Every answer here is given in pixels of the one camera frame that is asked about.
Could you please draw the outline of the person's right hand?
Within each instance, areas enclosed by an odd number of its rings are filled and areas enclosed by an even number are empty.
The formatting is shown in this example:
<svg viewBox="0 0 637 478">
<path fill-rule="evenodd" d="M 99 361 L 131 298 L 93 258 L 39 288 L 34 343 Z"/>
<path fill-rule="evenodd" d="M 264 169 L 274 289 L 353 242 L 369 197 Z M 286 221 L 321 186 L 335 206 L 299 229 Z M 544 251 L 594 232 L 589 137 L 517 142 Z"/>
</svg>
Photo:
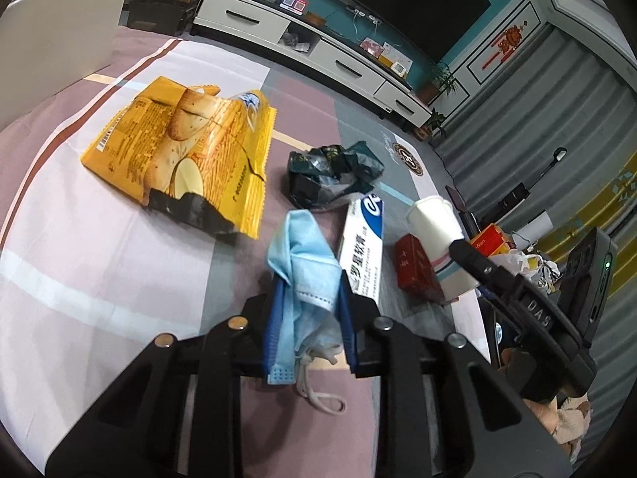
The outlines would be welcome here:
<svg viewBox="0 0 637 478">
<path fill-rule="evenodd" d="M 556 397 L 550 402 L 525 399 L 524 403 L 565 451 L 572 452 L 590 427 L 592 406 L 587 395 L 567 397 L 561 405 Z"/>
</svg>

